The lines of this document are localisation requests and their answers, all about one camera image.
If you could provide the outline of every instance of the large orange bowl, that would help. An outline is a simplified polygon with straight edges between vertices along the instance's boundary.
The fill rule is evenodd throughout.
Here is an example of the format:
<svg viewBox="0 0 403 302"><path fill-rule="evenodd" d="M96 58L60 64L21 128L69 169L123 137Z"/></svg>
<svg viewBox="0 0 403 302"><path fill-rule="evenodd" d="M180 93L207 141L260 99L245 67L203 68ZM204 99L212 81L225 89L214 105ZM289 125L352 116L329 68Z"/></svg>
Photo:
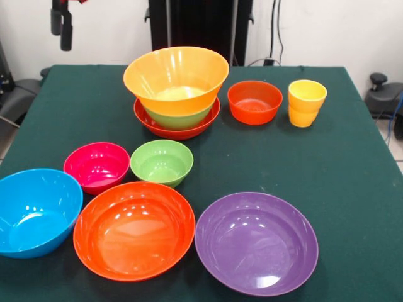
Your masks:
<svg viewBox="0 0 403 302"><path fill-rule="evenodd" d="M150 279L189 249L195 215L185 198L153 182L129 182L95 197L74 228L74 248L94 273L116 281Z"/></svg>
<svg viewBox="0 0 403 302"><path fill-rule="evenodd" d="M132 62L123 81L146 109L164 116L186 116L214 103L228 73L228 62L217 52L171 47Z"/></svg>
<svg viewBox="0 0 403 302"><path fill-rule="evenodd" d="M148 130L153 134L167 138L168 140L188 140L203 133L217 118L220 113L220 100L217 98L212 109L207 113L203 121L192 129L187 130L168 130L159 126L145 111L138 99L135 100L133 110L136 117L139 119Z"/></svg>

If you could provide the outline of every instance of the magenta bowl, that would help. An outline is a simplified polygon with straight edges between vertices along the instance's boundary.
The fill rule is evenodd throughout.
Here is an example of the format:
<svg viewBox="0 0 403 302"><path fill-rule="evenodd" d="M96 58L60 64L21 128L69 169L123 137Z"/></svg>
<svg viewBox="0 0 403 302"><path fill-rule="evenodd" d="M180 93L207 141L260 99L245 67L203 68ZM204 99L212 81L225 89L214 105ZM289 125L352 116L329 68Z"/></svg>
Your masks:
<svg viewBox="0 0 403 302"><path fill-rule="evenodd" d="M90 143L73 151L64 172L74 177L88 194L98 195L123 181L130 167L127 151L114 143Z"/></svg>
<svg viewBox="0 0 403 302"><path fill-rule="evenodd" d="M220 198L201 215L196 250L224 285L251 296L278 296L301 286L319 256L315 232L292 205L244 192Z"/></svg>

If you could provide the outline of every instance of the blue bowl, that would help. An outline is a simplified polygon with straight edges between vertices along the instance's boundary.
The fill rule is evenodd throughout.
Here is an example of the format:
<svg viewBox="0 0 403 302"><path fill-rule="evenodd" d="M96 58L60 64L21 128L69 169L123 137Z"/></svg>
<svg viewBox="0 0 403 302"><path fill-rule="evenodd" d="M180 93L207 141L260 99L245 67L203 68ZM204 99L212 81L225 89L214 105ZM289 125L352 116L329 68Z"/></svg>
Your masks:
<svg viewBox="0 0 403 302"><path fill-rule="evenodd" d="M32 169L0 181L0 255L34 258L55 250L82 208L82 190L70 175Z"/></svg>

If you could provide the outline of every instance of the purple bowl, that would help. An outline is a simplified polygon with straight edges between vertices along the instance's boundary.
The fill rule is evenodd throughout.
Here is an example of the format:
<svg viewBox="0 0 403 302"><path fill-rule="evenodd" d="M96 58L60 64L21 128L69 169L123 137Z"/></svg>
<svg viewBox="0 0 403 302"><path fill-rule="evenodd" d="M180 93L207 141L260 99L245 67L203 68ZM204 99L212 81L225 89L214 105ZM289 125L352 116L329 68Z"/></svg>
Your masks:
<svg viewBox="0 0 403 302"><path fill-rule="evenodd" d="M252 296L278 296L301 286L319 256L314 229L275 196L243 192L220 198L201 215L196 250L224 285Z"/></svg>

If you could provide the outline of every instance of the pink bowl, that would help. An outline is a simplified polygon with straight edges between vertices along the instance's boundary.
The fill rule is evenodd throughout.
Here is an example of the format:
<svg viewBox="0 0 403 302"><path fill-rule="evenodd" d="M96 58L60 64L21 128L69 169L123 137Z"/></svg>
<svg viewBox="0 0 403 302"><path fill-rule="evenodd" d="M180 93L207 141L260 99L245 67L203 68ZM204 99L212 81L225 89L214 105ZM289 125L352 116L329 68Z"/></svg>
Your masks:
<svg viewBox="0 0 403 302"><path fill-rule="evenodd" d="M130 167L130 156L114 143L90 143L73 151L64 162L64 172L74 177L82 190L92 195L120 184Z"/></svg>

